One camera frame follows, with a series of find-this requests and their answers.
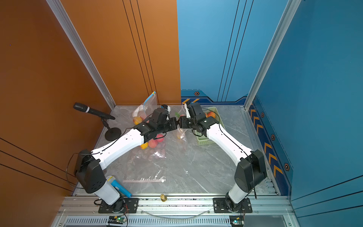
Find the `orange red wrinkled peach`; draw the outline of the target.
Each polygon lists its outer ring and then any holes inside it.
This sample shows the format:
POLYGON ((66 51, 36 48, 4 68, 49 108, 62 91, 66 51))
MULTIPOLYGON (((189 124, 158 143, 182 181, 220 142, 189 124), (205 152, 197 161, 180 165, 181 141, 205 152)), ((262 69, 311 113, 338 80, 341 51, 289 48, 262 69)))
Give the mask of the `orange red wrinkled peach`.
POLYGON ((207 113, 207 117, 213 117, 213 118, 215 118, 215 119, 216 119, 216 113, 215 113, 215 112, 213 112, 213 111, 209 111, 209 112, 207 113))

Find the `pale pink peach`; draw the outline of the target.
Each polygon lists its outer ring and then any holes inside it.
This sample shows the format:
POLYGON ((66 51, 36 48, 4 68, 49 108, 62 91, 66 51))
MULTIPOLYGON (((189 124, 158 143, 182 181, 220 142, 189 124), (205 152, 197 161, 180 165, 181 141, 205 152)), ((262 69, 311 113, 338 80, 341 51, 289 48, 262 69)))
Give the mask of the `pale pink peach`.
POLYGON ((157 137, 156 137, 155 140, 157 142, 163 142, 164 138, 165 138, 165 135, 164 134, 159 134, 159 135, 157 135, 157 137))

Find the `clear blue-zipper zip bag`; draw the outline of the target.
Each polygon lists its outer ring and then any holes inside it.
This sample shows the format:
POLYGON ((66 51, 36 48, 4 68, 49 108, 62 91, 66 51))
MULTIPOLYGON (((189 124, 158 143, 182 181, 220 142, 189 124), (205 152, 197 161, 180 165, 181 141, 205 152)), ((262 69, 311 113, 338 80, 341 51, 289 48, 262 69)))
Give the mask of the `clear blue-zipper zip bag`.
POLYGON ((153 113, 153 111, 158 107, 157 105, 157 93, 154 91, 151 95, 141 104, 139 105, 134 112, 132 113, 133 117, 140 116, 145 120, 149 115, 153 113))

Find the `pink peach with leaf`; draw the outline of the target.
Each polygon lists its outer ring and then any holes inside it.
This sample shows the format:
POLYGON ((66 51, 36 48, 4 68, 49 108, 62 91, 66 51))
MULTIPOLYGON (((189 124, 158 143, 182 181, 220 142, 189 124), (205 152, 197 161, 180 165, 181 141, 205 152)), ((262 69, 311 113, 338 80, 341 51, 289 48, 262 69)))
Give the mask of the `pink peach with leaf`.
POLYGON ((157 142, 156 140, 150 140, 150 141, 148 142, 148 146, 149 146, 150 148, 156 148, 156 147, 157 147, 157 145, 158 145, 158 142, 157 142))

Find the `pink-dotted zip bag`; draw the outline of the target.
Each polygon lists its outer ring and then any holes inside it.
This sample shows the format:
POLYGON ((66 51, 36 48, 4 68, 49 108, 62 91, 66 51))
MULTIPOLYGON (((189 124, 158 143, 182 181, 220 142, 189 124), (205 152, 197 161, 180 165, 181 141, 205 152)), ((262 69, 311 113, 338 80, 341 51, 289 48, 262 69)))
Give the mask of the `pink-dotted zip bag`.
POLYGON ((140 146, 134 148, 132 150, 132 159, 164 159, 166 158, 166 141, 165 138, 163 142, 159 142, 156 148, 150 148, 149 146, 146 149, 142 149, 140 146))
MULTIPOLYGON (((187 116, 185 105, 181 105, 181 109, 175 114, 175 116, 177 120, 179 120, 182 116, 187 116)), ((186 131, 187 129, 182 129, 180 126, 177 126, 176 137, 183 145, 187 144, 186 131)))

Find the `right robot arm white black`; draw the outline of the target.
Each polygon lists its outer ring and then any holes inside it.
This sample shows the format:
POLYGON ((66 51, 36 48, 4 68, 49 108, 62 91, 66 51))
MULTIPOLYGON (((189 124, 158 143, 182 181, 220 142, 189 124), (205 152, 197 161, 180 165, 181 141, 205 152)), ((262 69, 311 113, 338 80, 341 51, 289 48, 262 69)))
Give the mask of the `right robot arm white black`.
POLYGON ((255 186, 267 177, 264 154, 252 150, 230 135, 214 117, 206 117, 199 103, 184 104, 185 116, 179 118, 179 126, 192 129, 217 144, 235 163, 235 184, 226 194, 225 204, 229 212, 243 209, 243 202, 255 186))

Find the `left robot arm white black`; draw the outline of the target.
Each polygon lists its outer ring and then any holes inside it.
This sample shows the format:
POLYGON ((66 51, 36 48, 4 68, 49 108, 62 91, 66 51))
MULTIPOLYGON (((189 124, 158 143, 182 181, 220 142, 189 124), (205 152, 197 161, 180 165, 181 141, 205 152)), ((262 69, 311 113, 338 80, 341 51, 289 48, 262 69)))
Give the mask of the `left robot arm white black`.
POLYGON ((155 109, 144 121, 111 143, 100 148, 77 154, 74 175, 88 194, 95 194, 101 201, 112 208, 114 213, 123 212, 125 207, 123 193, 119 192, 106 179, 104 170, 137 146, 150 140, 158 139, 158 135, 177 129, 177 120, 170 117, 171 108, 162 105, 155 109))

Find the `black microphone on stand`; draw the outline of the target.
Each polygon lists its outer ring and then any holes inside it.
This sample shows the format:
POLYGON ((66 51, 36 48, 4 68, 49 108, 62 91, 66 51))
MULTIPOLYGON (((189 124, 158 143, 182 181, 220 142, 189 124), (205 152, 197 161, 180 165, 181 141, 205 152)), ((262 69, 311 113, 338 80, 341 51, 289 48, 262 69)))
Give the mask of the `black microphone on stand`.
POLYGON ((107 141, 115 141, 116 139, 121 137, 122 131, 117 127, 111 128, 109 126, 109 124, 107 123, 107 120, 115 120, 116 118, 114 116, 104 113, 102 111, 98 111, 96 109, 90 108, 89 106, 87 106, 85 104, 81 104, 81 103, 75 103, 73 105, 73 108, 75 110, 78 110, 83 113, 88 113, 88 114, 98 116, 101 119, 104 127, 107 129, 107 131, 105 133, 105 139, 107 141))

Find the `blue handheld microphone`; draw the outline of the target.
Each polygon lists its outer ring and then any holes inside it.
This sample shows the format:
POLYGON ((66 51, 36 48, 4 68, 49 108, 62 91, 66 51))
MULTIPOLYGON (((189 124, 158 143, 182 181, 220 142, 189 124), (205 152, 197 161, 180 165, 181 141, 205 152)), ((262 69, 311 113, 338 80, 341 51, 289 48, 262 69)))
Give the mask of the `blue handheld microphone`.
POLYGON ((124 188, 114 176, 108 176, 107 181, 114 187, 116 188, 121 194, 123 194, 124 196, 126 196, 127 198, 130 198, 132 196, 132 194, 126 189, 124 188))

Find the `green circuit board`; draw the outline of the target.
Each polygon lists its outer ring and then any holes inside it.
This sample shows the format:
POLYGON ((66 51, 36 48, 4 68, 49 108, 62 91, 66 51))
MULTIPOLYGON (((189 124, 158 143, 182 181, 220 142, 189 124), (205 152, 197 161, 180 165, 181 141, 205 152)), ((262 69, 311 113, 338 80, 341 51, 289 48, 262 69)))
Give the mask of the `green circuit board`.
POLYGON ((128 221, 125 216, 109 216, 107 220, 107 225, 111 227, 127 226, 127 224, 128 221))
POLYGON ((231 227, 243 227, 244 218, 241 216, 230 216, 229 217, 231 227))

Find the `left green circuit board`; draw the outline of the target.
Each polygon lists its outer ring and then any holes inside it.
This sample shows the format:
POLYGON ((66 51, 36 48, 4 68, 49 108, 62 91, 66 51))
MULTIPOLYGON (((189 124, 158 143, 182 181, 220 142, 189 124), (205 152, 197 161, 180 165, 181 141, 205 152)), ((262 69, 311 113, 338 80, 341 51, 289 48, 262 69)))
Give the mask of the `left green circuit board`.
POLYGON ((107 220, 107 225, 111 227, 127 226, 127 224, 128 221, 125 216, 109 216, 107 220))

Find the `brass knob on rail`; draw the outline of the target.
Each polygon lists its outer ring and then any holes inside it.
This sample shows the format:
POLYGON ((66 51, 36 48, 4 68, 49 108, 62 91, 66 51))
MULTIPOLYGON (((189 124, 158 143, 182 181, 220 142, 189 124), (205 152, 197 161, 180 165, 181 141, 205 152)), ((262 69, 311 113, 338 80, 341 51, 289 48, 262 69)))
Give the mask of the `brass knob on rail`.
POLYGON ((165 201, 167 201, 167 196, 165 194, 161 194, 160 199, 162 202, 165 202, 165 201))

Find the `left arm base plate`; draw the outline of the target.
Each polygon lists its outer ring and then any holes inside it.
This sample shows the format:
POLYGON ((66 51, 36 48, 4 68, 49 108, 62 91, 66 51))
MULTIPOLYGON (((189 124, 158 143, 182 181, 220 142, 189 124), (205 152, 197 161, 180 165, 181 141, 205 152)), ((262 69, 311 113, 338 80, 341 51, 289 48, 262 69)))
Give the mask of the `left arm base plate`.
POLYGON ((113 205, 101 200, 98 213, 101 214, 134 214, 139 205, 138 198, 119 198, 113 205))

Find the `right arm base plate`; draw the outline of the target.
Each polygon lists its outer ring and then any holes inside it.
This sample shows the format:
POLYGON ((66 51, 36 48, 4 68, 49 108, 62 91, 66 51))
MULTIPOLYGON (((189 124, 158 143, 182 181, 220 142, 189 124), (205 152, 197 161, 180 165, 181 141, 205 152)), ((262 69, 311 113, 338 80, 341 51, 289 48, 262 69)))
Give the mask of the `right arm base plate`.
POLYGON ((214 213, 252 213, 252 205, 249 198, 245 198, 239 203, 234 203, 228 198, 213 199, 214 213))

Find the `aluminium front rail frame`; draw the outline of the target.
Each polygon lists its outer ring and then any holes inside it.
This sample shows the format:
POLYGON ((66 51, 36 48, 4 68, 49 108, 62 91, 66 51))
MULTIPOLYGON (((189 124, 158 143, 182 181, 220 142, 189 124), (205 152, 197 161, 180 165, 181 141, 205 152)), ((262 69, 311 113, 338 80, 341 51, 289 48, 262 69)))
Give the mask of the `aluminium front rail frame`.
POLYGON ((101 214, 95 196, 65 197, 53 227, 111 227, 109 216, 125 216, 127 226, 120 227, 231 227, 229 217, 244 218, 244 227, 297 227, 299 222, 285 196, 248 196, 252 213, 214 213, 216 194, 169 194, 162 202, 157 194, 140 194, 134 214, 101 214))

